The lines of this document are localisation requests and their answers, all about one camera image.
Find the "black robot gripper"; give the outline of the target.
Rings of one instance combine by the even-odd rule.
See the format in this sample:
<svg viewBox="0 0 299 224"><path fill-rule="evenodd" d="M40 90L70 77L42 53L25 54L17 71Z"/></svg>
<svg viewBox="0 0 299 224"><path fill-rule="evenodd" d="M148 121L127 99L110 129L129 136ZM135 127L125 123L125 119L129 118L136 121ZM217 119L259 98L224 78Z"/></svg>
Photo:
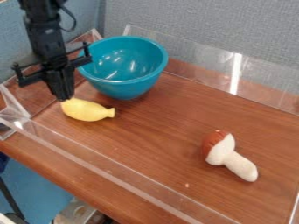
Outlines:
<svg viewBox="0 0 299 224"><path fill-rule="evenodd" d="M20 87L44 81L62 102L73 96L74 68L90 62L90 55L86 42L64 45L60 20L58 16L46 20L22 18L32 53L13 63L12 69Z"/></svg>

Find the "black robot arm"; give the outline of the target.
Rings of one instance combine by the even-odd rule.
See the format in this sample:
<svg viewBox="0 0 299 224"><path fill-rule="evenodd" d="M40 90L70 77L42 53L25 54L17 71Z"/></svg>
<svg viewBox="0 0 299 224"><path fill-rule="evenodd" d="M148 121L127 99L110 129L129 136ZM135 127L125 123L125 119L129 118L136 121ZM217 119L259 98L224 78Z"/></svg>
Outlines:
<svg viewBox="0 0 299 224"><path fill-rule="evenodd" d="M68 48L61 32L72 32L77 21L65 8L68 0L17 0L30 42L28 58L12 64L20 87L44 81L61 102L74 93L74 69L92 62L89 44Z"/></svg>

